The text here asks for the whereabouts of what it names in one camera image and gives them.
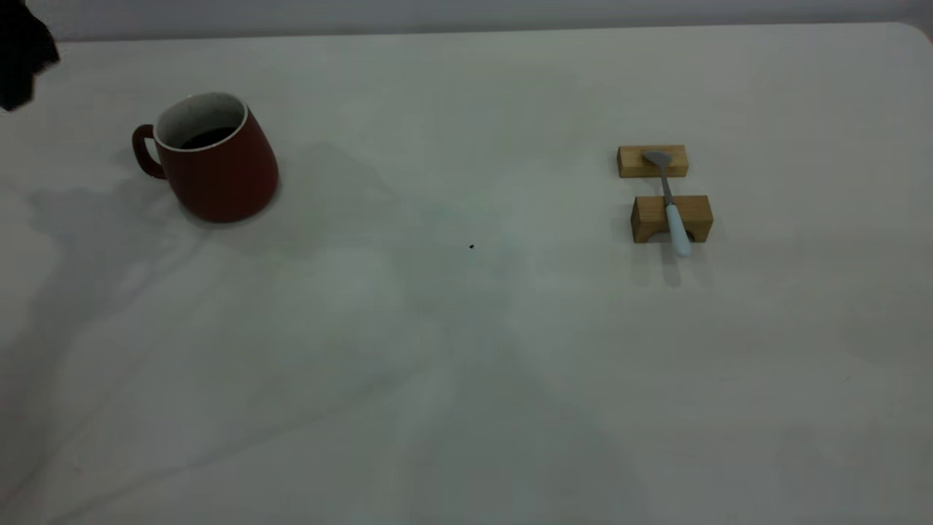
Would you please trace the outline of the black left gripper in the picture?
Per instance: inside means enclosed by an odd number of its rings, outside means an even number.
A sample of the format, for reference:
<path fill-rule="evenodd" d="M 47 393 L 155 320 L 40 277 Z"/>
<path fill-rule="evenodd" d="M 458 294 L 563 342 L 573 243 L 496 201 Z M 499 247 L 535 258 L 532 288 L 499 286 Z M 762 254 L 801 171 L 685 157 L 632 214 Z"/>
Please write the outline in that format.
<path fill-rule="evenodd" d="M 15 111 L 34 97 L 36 77 L 60 63 L 49 28 L 24 1 L 1 2 L 1 106 Z"/>

